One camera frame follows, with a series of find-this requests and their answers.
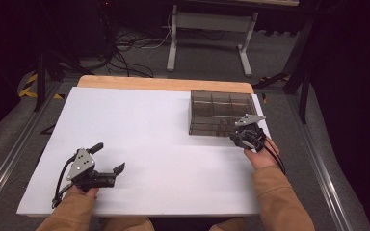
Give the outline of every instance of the metal stand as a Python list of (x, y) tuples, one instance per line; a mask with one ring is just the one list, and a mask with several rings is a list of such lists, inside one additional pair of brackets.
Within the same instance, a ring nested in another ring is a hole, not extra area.
[(204, 29), (204, 30), (221, 30), (232, 32), (245, 32), (245, 42), (237, 46), (239, 56), (242, 62), (246, 76), (251, 76), (251, 66), (249, 64), (246, 50), (251, 41), (254, 25), (257, 21), (258, 13), (253, 13), (252, 16), (228, 16), (206, 13), (183, 13), (178, 10), (177, 5), (173, 6), (172, 10), (172, 34), (171, 47), (168, 56), (167, 71), (172, 72), (175, 67), (176, 57), (176, 32), (178, 27)]
[(281, 73), (269, 78), (266, 81), (260, 82), (256, 85), (253, 85), (254, 89), (263, 89), (278, 80), (281, 80), (290, 75), (290, 79), (287, 84), (284, 86), (283, 90), (286, 94), (293, 94), (297, 91), (299, 86), (302, 85), (302, 94), (300, 96), (300, 106), (299, 106), (299, 115), (302, 119), (302, 123), (306, 124), (305, 122), (305, 108), (307, 103), (308, 97), (308, 87), (310, 83), (309, 79), (309, 70), (308, 67), (311, 65), (312, 60), (309, 59), (305, 61), (305, 64), (302, 64), (301, 68), (298, 68), (298, 63), (301, 60), (301, 56), (303, 55), (305, 45), (310, 34), (313, 22), (314, 22), (315, 15), (309, 17), (307, 22), (305, 23), (303, 29), (299, 33), (299, 37), (297, 38), (296, 44), (293, 47), (292, 52), (284, 66), (284, 69)]
[(62, 81), (65, 77), (59, 62), (67, 64), (82, 74), (93, 75), (92, 72), (57, 52), (51, 50), (41, 52), (38, 57), (38, 98), (34, 109), (35, 112), (40, 109), (46, 100), (46, 71), (53, 81)]

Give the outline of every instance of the transparent plastic box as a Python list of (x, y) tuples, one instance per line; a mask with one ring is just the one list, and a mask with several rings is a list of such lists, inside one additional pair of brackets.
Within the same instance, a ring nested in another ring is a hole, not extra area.
[(251, 94), (192, 90), (189, 135), (228, 137), (245, 114), (257, 115)]

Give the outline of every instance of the white board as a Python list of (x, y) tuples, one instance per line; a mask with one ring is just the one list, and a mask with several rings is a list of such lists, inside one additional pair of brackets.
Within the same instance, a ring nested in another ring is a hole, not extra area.
[[(125, 171), (113, 188), (100, 190), (95, 216), (258, 214), (253, 168), (243, 150), (229, 138), (188, 135), (190, 97), (182, 91), (73, 88), (17, 213), (50, 215), (66, 160), (80, 147), (104, 142), (92, 156), (95, 170), (112, 172), (125, 162)], [(256, 95), (253, 100), (262, 115)], [(259, 126), (269, 134), (264, 120)]]

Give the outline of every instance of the wire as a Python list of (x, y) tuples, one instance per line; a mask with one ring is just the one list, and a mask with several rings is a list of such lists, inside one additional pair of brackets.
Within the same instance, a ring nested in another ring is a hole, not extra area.
[[(150, 38), (149, 36), (144, 36), (144, 35), (140, 35), (140, 37), (137, 38), (137, 36), (133, 35), (132, 33), (125, 32), (116, 38), (115, 44), (119, 52), (127, 52), (131, 50), (132, 47), (142, 48), (143, 46), (154, 42), (154, 38), (151, 38), (151, 39), (149, 38)], [(142, 41), (147, 41), (147, 43), (141, 46), (135, 45), (137, 42), (142, 42)]]
[(128, 63), (127, 63), (127, 61), (124, 59), (124, 57), (121, 55), (121, 53), (118, 50), (116, 50), (116, 53), (114, 54), (114, 57), (117, 60), (121, 61), (123, 64), (125, 64), (125, 69), (127, 71), (127, 77), (130, 77), (130, 72), (128, 71), (129, 70)]
[(118, 74), (121, 74), (121, 73), (125, 72), (125, 70), (118, 71), (118, 70), (112, 69), (111, 67), (108, 66), (109, 64), (110, 63), (106, 64), (106, 67), (107, 67), (107, 70), (108, 70), (109, 73), (111, 73), (111, 71), (116, 72)]
[(286, 174), (286, 169), (284, 167), (284, 162), (281, 160), (281, 158), (279, 157), (278, 153), (276, 152), (275, 148), (267, 141), (267, 143), (272, 147), (272, 149), (275, 151), (273, 152), (272, 150), (269, 149), (269, 147), (267, 147), (262, 141), (259, 141), (258, 139), (256, 139), (253, 135), (253, 132), (252, 131), (246, 131), (246, 136), (249, 136), (251, 137), (251, 139), (253, 139), (254, 141), (257, 141), (259, 142), (264, 149), (266, 149), (266, 151), (268, 151), (270, 153), (270, 155), (275, 159), (275, 161), (277, 162), (277, 165), (278, 167), (280, 168), (281, 172), (283, 172), (283, 174), (285, 175)]
[[(116, 60), (124, 63), (125, 64), (125, 67), (118, 66), (116, 64), (113, 64), (112, 62), (108, 62), (108, 64), (111, 65), (111, 66), (113, 66), (113, 67), (115, 67), (115, 68), (125, 70), (127, 72), (127, 75), (129, 75), (129, 71), (132, 71), (132, 72), (138, 73), (142, 77), (149, 77), (149, 78), (153, 78), (154, 77), (154, 74), (153, 74), (152, 70), (149, 67), (146, 67), (146, 66), (140, 65), (140, 64), (130, 64), (130, 63), (126, 62), (125, 60), (120, 60), (117, 56), (115, 56), (115, 58), (116, 58)], [(146, 74), (146, 73), (144, 73), (144, 72), (142, 72), (140, 70), (137, 70), (137, 69), (133, 68), (131, 65), (136, 65), (136, 66), (141, 66), (143, 68), (146, 68), (151, 74), (149, 75), (149, 74)]]
[(156, 46), (143, 46), (141, 48), (148, 48), (148, 49), (154, 49), (154, 48), (158, 48), (160, 47), (162, 44), (164, 44), (164, 42), (167, 40), (168, 36), (171, 36), (172, 37), (172, 32), (171, 32), (171, 25), (170, 25), (170, 19), (172, 17), (172, 13), (173, 13), (173, 10), (170, 12), (170, 14), (168, 15), (168, 20), (167, 20), (167, 25), (168, 25), (168, 33), (167, 35), (165, 36), (164, 40), (162, 40), (161, 43), (159, 43), (158, 45)]
[(148, 40), (148, 42), (146, 42), (145, 44), (143, 44), (143, 45), (140, 45), (140, 46), (135, 46), (134, 45), (134, 47), (135, 48), (146, 48), (146, 46), (148, 46), (148, 45), (150, 45), (150, 44), (152, 44), (154, 41), (158, 41), (158, 40), (162, 40), (162, 39), (154, 39), (154, 38), (151, 38), (151, 39), (143, 39), (143, 40), (139, 40), (139, 41), (137, 41), (137, 42), (140, 42), (140, 41), (147, 41)]
[(60, 193), (59, 192), (59, 189), (60, 189), (60, 185), (62, 184), (62, 179), (63, 179), (63, 176), (65, 175), (65, 171), (68, 167), (68, 165), (74, 161), (74, 159), (76, 159), (76, 156), (77, 154), (74, 154), (70, 159), (68, 159), (65, 163), (65, 165), (63, 166), (63, 169), (62, 169), (62, 172), (60, 173), (60, 176), (59, 176), (59, 181), (58, 181), (58, 184), (57, 184), (57, 187), (56, 187), (56, 191), (55, 191), (55, 197), (53, 198), (52, 200), (52, 209), (56, 208), (60, 202), (62, 202), (62, 197), (63, 197), (63, 193)]

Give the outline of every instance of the person's arm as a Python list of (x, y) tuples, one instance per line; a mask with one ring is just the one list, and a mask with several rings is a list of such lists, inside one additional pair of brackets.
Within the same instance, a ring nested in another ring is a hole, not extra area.
[(73, 186), (68, 190), (62, 203), (37, 230), (89, 230), (97, 193), (98, 189), (90, 189), (84, 193)]
[[(265, 145), (279, 155), (269, 138)], [(261, 207), (261, 218), (266, 230), (309, 231), (314, 224), (275, 159), (263, 148), (258, 153), (244, 151), (255, 169), (254, 190)]]

